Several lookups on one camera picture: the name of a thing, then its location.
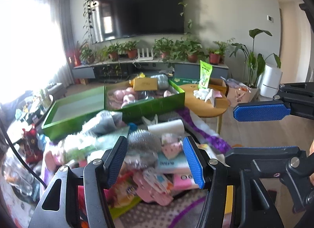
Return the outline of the white air purifier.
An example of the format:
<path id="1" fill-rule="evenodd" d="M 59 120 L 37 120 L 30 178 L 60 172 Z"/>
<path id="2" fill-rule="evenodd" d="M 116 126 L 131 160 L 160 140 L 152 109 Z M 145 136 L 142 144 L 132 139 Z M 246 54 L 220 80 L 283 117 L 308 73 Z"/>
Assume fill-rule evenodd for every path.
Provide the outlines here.
<path id="1" fill-rule="evenodd" d="M 265 70 L 259 79 L 260 95 L 266 98 L 273 98 L 278 92 L 283 72 L 274 65 L 266 64 Z"/>

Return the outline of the packaged baby socks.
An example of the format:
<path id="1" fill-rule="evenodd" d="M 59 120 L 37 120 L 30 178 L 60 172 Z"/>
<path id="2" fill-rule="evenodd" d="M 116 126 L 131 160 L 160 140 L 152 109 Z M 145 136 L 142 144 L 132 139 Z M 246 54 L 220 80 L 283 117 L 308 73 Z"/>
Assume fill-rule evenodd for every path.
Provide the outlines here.
<path id="1" fill-rule="evenodd" d="M 168 160 L 174 159 L 182 152 L 182 137 L 174 133 L 162 134 L 161 150 Z"/>

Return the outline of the tall leafy floor plant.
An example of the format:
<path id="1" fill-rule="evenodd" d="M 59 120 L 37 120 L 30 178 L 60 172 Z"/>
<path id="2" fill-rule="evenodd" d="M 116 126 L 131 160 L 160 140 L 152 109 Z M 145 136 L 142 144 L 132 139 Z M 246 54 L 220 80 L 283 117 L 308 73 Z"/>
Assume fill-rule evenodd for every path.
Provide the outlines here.
<path id="1" fill-rule="evenodd" d="M 247 66 L 248 71 L 248 79 L 247 86 L 251 88 L 256 88 L 258 84 L 259 77 L 263 74 L 266 68 L 266 60 L 269 57 L 273 57 L 277 68 L 281 68 L 282 62 L 280 61 L 280 57 L 275 53 L 268 55 L 264 58 L 263 54 L 254 52 L 255 39 L 260 34 L 266 34 L 272 37 L 272 34 L 267 30 L 261 30 L 259 28 L 255 28 L 248 31 L 248 35 L 252 38 L 252 49 L 249 50 L 246 45 L 242 43 L 232 43 L 231 46 L 234 47 L 234 50 L 231 52 L 230 56 L 236 57 L 239 51 L 242 51 L 245 57 L 245 65 Z"/>

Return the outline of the steel wool scrubber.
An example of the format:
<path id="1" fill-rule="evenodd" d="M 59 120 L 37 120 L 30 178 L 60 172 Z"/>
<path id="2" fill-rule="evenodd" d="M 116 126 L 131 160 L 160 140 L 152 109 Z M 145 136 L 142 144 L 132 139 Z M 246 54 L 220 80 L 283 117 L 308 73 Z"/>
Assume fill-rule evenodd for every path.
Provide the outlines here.
<path id="1" fill-rule="evenodd" d="M 155 167 L 158 153 L 161 152 L 161 140 L 147 130 L 131 132 L 127 138 L 128 150 L 125 164 L 130 169 Z"/>

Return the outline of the white paper roll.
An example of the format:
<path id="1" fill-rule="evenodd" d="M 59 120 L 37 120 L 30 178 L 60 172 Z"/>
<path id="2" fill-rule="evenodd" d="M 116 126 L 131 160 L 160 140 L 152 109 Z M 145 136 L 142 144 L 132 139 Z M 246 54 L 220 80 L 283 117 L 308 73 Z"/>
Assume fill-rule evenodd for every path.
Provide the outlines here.
<path id="1" fill-rule="evenodd" d="M 148 131 L 156 136 L 162 136 L 165 133 L 184 134 L 185 128 L 181 119 L 175 119 L 168 122 L 149 125 Z"/>

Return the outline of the round wooden side table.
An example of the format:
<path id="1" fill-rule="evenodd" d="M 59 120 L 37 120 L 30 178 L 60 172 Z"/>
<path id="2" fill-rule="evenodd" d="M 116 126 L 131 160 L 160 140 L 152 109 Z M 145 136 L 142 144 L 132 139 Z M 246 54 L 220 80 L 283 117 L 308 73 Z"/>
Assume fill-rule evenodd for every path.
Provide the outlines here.
<path id="1" fill-rule="evenodd" d="M 221 126 L 223 122 L 223 114 L 229 107 L 228 99 L 223 96 L 216 99 L 216 105 L 213 106 L 211 101 L 205 102 L 199 100 L 194 96 L 194 90 L 198 89 L 196 84 L 184 84 L 180 86 L 185 91 L 185 106 L 189 108 L 193 113 L 201 118 L 217 118 L 216 132 L 220 134 Z"/>

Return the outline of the green box lid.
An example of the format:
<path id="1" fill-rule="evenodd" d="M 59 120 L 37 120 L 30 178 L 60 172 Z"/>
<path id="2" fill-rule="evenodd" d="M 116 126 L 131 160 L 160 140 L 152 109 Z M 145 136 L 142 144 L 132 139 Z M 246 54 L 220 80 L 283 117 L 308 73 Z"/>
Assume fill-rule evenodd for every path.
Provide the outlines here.
<path id="1" fill-rule="evenodd" d="M 79 132 L 84 122 L 89 121 L 104 109 L 104 87 L 57 100 L 42 123 L 42 132 L 50 140 L 63 139 Z"/>

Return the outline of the green box tray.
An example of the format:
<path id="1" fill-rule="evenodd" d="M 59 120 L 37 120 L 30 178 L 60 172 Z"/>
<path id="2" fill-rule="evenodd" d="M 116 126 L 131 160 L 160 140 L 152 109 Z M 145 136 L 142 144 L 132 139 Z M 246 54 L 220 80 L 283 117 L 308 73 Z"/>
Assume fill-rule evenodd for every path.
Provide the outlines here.
<path id="1" fill-rule="evenodd" d="M 108 111 L 121 112 L 122 120 L 124 122 L 135 122 L 141 119 L 142 116 L 149 118 L 155 114 L 160 115 L 184 108 L 184 90 L 168 79 L 169 87 L 167 90 L 158 89 L 156 91 L 135 91 L 138 94 L 138 99 L 134 103 L 130 103 L 129 105 L 126 105 L 118 110 L 112 110 L 107 104 L 108 95 L 115 90 L 126 90 L 127 88 L 132 88 L 134 90 L 132 87 L 134 79 L 121 83 L 106 85 L 104 87 L 104 108 Z"/>

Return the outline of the white rubber glove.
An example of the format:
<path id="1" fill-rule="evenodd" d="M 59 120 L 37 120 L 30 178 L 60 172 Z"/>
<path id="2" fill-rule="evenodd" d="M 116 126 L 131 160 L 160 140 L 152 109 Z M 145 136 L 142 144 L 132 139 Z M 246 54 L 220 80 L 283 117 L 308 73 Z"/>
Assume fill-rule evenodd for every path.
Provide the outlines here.
<path id="1" fill-rule="evenodd" d="M 205 102 L 208 101 L 211 97 L 213 97 L 213 89 L 207 88 L 207 89 L 199 89 L 193 91 L 193 96 L 195 98 L 204 100 Z"/>

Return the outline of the terracotta potted plant right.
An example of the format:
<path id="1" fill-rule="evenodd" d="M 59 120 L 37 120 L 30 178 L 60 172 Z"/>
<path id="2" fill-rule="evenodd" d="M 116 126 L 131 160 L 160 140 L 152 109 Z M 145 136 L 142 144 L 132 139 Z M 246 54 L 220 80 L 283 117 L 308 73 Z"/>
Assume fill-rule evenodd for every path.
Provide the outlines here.
<path id="1" fill-rule="evenodd" d="M 220 60 L 224 58 L 225 53 L 228 49 L 228 43 L 223 41 L 213 41 L 217 45 L 216 49 L 208 48 L 209 63 L 212 65 L 218 65 Z"/>

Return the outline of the green snack bag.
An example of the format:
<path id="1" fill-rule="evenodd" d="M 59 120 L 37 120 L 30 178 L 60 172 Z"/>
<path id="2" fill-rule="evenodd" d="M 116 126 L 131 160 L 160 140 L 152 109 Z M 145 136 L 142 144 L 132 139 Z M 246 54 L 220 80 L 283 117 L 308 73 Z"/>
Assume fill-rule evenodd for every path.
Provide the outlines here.
<path id="1" fill-rule="evenodd" d="M 198 87 L 199 89 L 207 89 L 212 73 L 212 65 L 204 61 L 200 61 L 200 79 Z"/>

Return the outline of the green printed carton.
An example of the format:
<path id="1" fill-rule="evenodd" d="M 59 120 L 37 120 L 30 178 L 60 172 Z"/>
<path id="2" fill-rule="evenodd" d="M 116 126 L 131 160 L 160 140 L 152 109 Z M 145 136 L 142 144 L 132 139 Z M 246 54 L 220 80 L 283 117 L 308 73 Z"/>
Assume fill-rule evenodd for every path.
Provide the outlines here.
<path id="1" fill-rule="evenodd" d="M 185 85 L 185 84 L 198 84 L 199 80 L 195 79 L 184 79 L 184 78 L 172 78 L 171 81 L 173 81 L 176 85 Z"/>

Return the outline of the yellow cardboard box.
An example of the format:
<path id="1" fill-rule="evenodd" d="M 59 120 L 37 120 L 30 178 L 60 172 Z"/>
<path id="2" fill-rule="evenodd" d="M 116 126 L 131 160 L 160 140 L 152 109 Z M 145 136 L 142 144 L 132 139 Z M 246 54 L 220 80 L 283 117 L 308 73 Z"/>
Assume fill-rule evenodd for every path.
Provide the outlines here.
<path id="1" fill-rule="evenodd" d="M 135 91 L 156 91 L 158 90 L 158 80 L 156 78 L 136 78 L 133 80 Z"/>

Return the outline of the grey tv cabinet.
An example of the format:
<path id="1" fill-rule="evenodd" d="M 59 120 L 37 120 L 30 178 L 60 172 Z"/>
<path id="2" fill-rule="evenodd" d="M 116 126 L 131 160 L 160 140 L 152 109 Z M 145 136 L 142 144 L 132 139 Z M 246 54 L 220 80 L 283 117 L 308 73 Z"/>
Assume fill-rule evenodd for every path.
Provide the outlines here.
<path id="1" fill-rule="evenodd" d="M 118 61 L 104 61 L 90 65 L 80 65 L 72 69 L 75 79 L 89 79 L 103 83 L 117 83 L 134 78 L 137 74 L 146 76 L 166 74 L 169 78 L 198 80 L 200 63 L 187 61 L 162 61 L 153 59 L 146 61 L 121 58 Z"/>

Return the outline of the wall mounted television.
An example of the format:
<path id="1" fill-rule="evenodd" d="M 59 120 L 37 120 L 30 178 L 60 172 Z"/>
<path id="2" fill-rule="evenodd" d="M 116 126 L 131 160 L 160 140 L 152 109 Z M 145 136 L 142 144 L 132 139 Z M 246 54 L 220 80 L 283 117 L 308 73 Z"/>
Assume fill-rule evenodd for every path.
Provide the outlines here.
<path id="1" fill-rule="evenodd" d="M 183 34 L 182 0 L 90 0 L 92 43 L 156 34 Z"/>

